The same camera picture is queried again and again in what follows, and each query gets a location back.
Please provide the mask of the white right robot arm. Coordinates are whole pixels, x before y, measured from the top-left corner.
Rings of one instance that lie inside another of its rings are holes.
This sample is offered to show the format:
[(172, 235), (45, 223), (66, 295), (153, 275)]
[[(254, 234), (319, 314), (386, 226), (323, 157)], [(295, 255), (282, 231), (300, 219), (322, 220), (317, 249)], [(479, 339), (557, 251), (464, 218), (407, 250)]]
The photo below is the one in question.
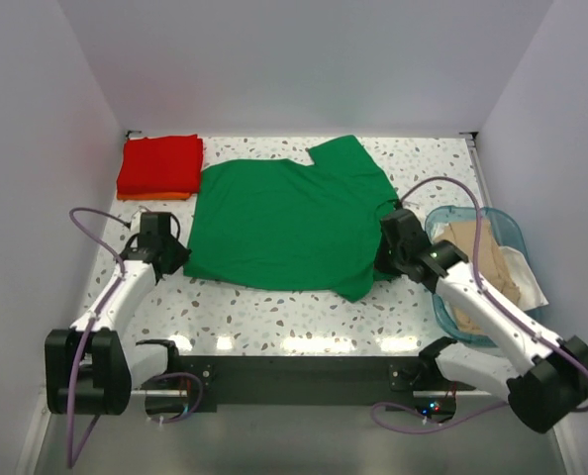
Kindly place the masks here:
[(565, 339), (496, 290), (455, 244), (431, 242), (410, 210), (381, 222), (377, 263), (464, 312), (500, 349), (498, 356), (441, 337), (419, 353), (418, 375), (432, 389), (459, 382), (506, 403), (531, 430), (545, 433), (565, 416), (588, 412), (588, 345)]

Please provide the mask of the green t shirt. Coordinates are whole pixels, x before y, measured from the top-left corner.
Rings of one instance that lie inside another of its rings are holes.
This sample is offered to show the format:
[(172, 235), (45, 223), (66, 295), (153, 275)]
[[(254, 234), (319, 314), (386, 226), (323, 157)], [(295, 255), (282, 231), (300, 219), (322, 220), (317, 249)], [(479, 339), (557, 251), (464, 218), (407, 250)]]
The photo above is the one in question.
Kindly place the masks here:
[(331, 291), (355, 302), (377, 278), (380, 220), (397, 194), (354, 136), (311, 161), (236, 159), (208, 167), (183, 272), (268, 291)]

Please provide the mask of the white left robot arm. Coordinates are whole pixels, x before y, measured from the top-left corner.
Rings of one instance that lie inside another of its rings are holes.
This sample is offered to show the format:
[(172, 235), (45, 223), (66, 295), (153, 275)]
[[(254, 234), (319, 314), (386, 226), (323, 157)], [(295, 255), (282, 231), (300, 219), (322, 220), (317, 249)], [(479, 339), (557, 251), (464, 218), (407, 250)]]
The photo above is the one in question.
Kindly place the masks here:
[(91, 306), (68, 328), (45, 340), (49, 410), (58, 415), (117, 416), (133, 390), (151, 380), (160, 388), (182, 376), (171, 340), (123, 341), (146, 297), (188, 261), (180, 224), (170, 212), (144, 211), (122, 250), (110, 248), (115, 267)]

